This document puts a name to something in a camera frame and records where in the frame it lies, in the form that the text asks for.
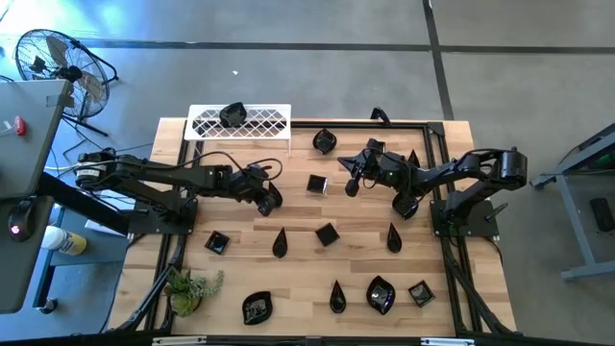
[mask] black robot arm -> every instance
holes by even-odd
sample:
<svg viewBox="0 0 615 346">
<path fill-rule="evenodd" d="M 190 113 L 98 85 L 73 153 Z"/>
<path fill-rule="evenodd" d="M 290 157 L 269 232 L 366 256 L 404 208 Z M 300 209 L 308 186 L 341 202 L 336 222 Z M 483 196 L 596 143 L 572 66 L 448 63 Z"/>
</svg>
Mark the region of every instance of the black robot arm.
<svg viewBox="0 0 615 346">
<path fill-rule="evenodd" d="M 476 203 L 501 189 L 515 190 L 527 182 L 528 159 L 516 148 L 472 150 L 459 160 L 421 169 L 404 156 L 384 153 L 380 147 L 381 143 L 372 138 L 355 157 L 337 158 L 352 176 L 346 184 L 346 194 L 357 195 L 360 179 L 392 187 L 398 192 L 393 208 L 404 219 L 414 215 L 419 202 L 432 188 L 446 183 L 465 178 L 478 180 L 464 191 L 452 192 L 443 210 L 450 220 L 463 224 Z"/>
<path fill-rule="evenodd" d="M 257 164 L 233 172 L 230 165 L 196 165 L 183 167 L 141 160 L 131 155 L 116 156 L 111 148 L 82 154 L 75 169 L 78 187 L 88 191 L 105 189 L 135 198 L 151 206 L 164 219 L 180 217 L 186 200 L 195 196 L 232 198 L 237 202 L 255 202 L 258 211 L 267 216 L 282 204 L 282 196 L 269 182 L 267 169 Z M 183 187 L 180 191 L 160 191 L 143 182 Z"/>
</svg>

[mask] gray floor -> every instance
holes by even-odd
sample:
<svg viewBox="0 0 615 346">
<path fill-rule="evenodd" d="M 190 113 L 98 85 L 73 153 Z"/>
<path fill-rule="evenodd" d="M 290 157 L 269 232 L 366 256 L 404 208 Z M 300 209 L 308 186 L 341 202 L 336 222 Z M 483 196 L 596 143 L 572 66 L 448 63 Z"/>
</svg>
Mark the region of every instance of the gray floor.
<svg viewBox="0 0 615 346">
<path fill-rule="evenodd" d="M 615 3 L 607 0 L 431 2 L 443 44 L 615 43 L 611 20 Z M 181 6 L 172 0 L 42 3 L 15 2 L 0 22 L 5 49 L 0 74 L 17 78 L 12 48 L 19 35 L 35 27 L 114 39 L 429 43 L 419 0 L 191 0 Z M 111 138 L 92 138 L 119 148 L 151 141 L 159 117 L 186 116 L 189 105 L 197 103 L 291 103 L 293 116 L 366 117 L 372 107 L 381 106 L 396 119 L 443 117 L 429 53 L 95 52 L 117 67 L 121 81 L 113 85 L 106 109 L 91 121 L 109 131 Z M 443 62 L 455 119 L 471 122 L 477 147 L 518 146 L 529 157 L 532 177 L 554 167 L 571 147 L 615 119 L 615 56 L 444 54 Z M 73 130 L 62 126 L 55 152 L 76 140 Z M 78 152 L 68 160 L 74 161 Z M 147 156 L 148 149 L 134 153 Z M 60 165 L 67 164 L 61 155 L 58 159 Z M 494 199 L 510 204 L 498 217 L 518 329 L 534 336 L 615 343 L 615 279 L 569 284 L 559 279 L 561 269 L 582 264 L 582 258 L 557 189 L 534 192 L 525 187 Z M 108 282 L 117 275 L 111 269 L 87 270 Z M 70 278 L 77 276 L 65 273 L 57 285 L 72 285 Z M 83 294 L 80 287 L 92 295 L 97 290 L 97 299 L 111 302 L 110 286 L 79 285 L 66 293 L 59 288 L 63 309 L 87 318 L 60 313 L 37 317 L 56 322 L 49 327 L 41 323 L 36 334 L 20 334 L 8 326 L 33 318 L 25 308 L 13 316 L 0 316 L 0 339 L 97 331 L 107 310 L 86 309 L 82 300 L 71 299 Z"/>
</svg>

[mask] wooden table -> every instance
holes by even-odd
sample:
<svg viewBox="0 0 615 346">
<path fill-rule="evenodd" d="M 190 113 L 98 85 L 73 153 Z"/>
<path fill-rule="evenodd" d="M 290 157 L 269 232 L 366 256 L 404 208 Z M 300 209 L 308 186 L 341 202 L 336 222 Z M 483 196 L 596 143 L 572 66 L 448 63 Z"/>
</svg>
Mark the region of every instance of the wooden table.
<svg viewBox="0 0 615 346">
<path fill-rule="evenodd" d="M 182 118 L 160 120 L 153 161 L 176 163 L 184 123 Z M 444 127 L 451 158 L 459 158 L 474 148 L 468 122 L 445 121 Z M 283 173 L 275 185 L 283 195 L 283 206 L 269 217 L 262 217 L 254 204 L 200 198 L 197 225 L 188 238 L 184 268 L 191 267 L 193 275 L 211 281 L 218 270 L 224 270 L 225 282 L 221 292 L 204 301 L 194 314 L 176 318 L 173 334 L 454 335 L 440 243 L 431 230 L 428 203 L 431 195 L 411 219 L 404 221 L 391 209 L 395 195 L 392 189 L 362 187 L 356 198 L 346 196 L 344 185 L 349 174 L 336 161 L 338 156 L 356 155 L 367 139 L 374 137 L 385 141 L 388 151 L 409 155 L 414 149 L 421 165 L 427 166 L 422 133 L 380 129 L 332 131 L 338 144 L 327 156 L 312 148 L 312 138 L 317 132 L 313 129 L 293 129 L 291 158 L 286 156 L 285 143 L 278 141 L 206 143 L 206 151 L 225 150 L 242 165 L 269 157 L 281 160 Z M 209 156 L 201 162 L 217 163 L 228 163 L 228 160 Z M 327 195 L 306 191 L 309 174 L 329 178 Z M 463 189 L 471 183 L 461 181 L 455 187 Z M 341 237 L 324 248 L 314 230 L 328 222 Z M 398 254 L 386 249 L 390 222 L 404 242 Z M 283 259 L 277 259 L 271 248 L 282 227 L 288 239 L 288 253 Z M 212 231 L 232 239 L 224 256 L 204 248 Z M 160 239 L 159 235 L 147 235 L 129 250 L 111 311 L 110 327 L 125 321 L 150 288 Z M 514 329 L 504 273 L 495 248 L 481 238 L 468 238 L 467 243 L 478 292 L 501 321 Z M 377 275 L 391 282 L 397 291 L 393 309 L 385 316 L 365 302 L 366 288 Z M 329 308 L 336 280 L 348 302 L 341 314 Z M 436 299 L 419 309 L 407 289 L 421 280 L 428 283 Z M 260 325 L 244 326 L 241 303 L 251 293 L 261 290 L 272 292 L 273 315 Z M 463 290 L 459 291 L 464 320 L 470 326 L 467 301 Z M 157 325 L 164 305 L 161 301 Z"/>
</svg>

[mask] potted plant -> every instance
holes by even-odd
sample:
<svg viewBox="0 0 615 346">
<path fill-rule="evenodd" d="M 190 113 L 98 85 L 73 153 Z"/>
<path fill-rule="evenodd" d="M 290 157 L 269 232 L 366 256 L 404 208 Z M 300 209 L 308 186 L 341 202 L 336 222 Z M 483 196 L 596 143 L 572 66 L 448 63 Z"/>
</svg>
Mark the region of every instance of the potted plant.
<svg viewBox="0 0 615 346">
<path fill-rule="evenodd" d="M 182 276 L 182 273 L 172 267 L 168 274 L 168 285 L 164 288 L 164 293 L 170 297 L 173 311 L 180 317 L 186 317 L 199 308 L 203 298 L 211 297 L 220 291 L 223 279 L 224 272 L 218 271 L 215 285 L 206 288 L 207 279 L 191 279 L 190 269 L 187 270 L 185 276 Z"/>
</svg>

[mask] white bottle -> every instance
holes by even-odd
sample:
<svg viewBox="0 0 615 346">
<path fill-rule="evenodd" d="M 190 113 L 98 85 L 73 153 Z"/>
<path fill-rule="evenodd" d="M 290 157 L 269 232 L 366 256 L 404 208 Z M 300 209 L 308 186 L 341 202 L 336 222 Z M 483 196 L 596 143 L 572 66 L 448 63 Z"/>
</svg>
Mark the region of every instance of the white bottle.
<svg viewBox="0 0 615 346">
<path fill-rule="evenodd" d="M 72 232 L 65 231 L 56 226 L 47 226 L 45 236 L 40 247 L 50 251 L 58 251 L 63 254 L 77 256 L 81 254 L 87 246 L 87 240 Z"/>
</svg>

